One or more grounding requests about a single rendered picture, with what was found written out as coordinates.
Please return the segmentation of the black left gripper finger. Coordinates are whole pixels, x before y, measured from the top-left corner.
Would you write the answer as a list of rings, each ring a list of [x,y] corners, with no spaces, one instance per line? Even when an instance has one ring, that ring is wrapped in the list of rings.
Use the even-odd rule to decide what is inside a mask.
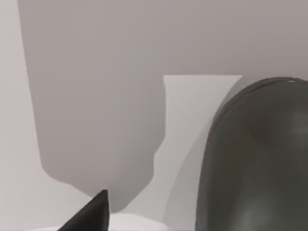
[[[102,190],[57,231],[108,231],[109,220],[108,190]]]

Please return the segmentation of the dark grey rounded object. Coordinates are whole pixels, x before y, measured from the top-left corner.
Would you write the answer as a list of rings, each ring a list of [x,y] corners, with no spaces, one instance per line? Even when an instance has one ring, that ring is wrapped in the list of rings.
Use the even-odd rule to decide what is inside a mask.
[[[308,80],[271,77],[217,111],[195,231],[308,231]]]

